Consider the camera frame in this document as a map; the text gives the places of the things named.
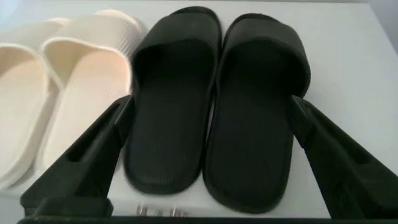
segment white shelf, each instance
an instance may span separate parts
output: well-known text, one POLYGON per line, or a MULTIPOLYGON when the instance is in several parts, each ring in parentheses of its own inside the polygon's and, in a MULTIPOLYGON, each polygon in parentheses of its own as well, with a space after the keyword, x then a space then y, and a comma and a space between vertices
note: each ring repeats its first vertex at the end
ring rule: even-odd
MULTIPOLYGON (((398 56, 366 3, 294 3, 239 1, 24 1, 1 30, 51 17, 74 17, 100 9, 119 9, 150 29, 159 19, 186 6, 214 10, 225 31, 247 12, 260 12, 292 26, 300 35, 312 69, 306 99, 398 174, 398 56)), ((38 174, 0 194, 18 198, 38 174)), ((119 168, 109 198, 115 215, 135 215, 136 206, 169 209, 193 216, 239 217, 207 193, 201 177, 187 191, 168 197, 134 190, 119 168)), ((278 206, 255 217, 329 217, 303 150, 294 142, 285 195, 278 206)))

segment white wall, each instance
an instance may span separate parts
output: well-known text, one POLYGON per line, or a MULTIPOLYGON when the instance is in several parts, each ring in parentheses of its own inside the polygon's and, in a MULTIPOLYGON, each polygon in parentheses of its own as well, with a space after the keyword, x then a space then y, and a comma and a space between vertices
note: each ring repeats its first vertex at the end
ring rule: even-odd
POLYGON ((369 2, 398 52, 398 0, 369 0, 369 2))

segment white slide sandal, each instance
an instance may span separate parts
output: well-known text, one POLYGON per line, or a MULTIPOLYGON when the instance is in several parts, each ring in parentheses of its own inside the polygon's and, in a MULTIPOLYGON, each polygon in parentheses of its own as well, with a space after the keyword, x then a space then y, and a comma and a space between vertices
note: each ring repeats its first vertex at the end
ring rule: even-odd
POLYGON ((0 189, 35 159, 59 93, 38 49, 68 21, 54 18, 0 34, 0 189))
POLYGON ((39 168, 48 169, 114 100, 131 93, 129 57, 141 39, 136 20, 107 9, 76 19, 43 44, 54 80, 64 90, 39 168))

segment slide sandal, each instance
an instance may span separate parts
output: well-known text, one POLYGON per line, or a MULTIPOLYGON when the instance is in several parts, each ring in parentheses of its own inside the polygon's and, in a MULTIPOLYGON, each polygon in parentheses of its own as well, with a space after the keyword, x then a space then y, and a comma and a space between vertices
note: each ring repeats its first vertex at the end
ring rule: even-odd
POLYGON ((263 213, 282 198, 293 133, 285 115, 290 95, 310 84, 304 47, 289 26, 245 14, 229 27, 220 69, 203 178, 223 205, 263 213))
POLYGON ((140 41, 136 20, 107 9, 76 19, 43 44, 65 90, 40 149, 41 168, 48 169, 114 100, 130 94, 129 56, 140 41))
POLYGON ((36 156, 58 94, 38 48, 67 22, 55 18, 0 34, 0 189, 36 156))
POLYGON ((136 50, 124 168, 141 192, 174 194, 198 177, 220 43, 216 14, 187 7, 156 23, 136 50))

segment black rubber slipper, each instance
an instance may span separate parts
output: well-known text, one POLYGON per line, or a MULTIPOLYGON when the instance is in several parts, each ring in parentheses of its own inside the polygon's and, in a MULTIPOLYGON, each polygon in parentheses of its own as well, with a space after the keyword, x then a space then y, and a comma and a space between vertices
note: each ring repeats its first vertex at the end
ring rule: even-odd
POLYGON ((303 96, 309 83, 304 47, 291 27, 261 14, 232 23, 203 168, 217 201, 247 213, 266 212, 279 202, 293 142, 285 107, 289 95, 303 96))
POLYGON ((161 19, 138 46, 136 113, 124 157, 136 189, 174 194, 198 177, 220 48, 220 23, 204 7, 161 19))

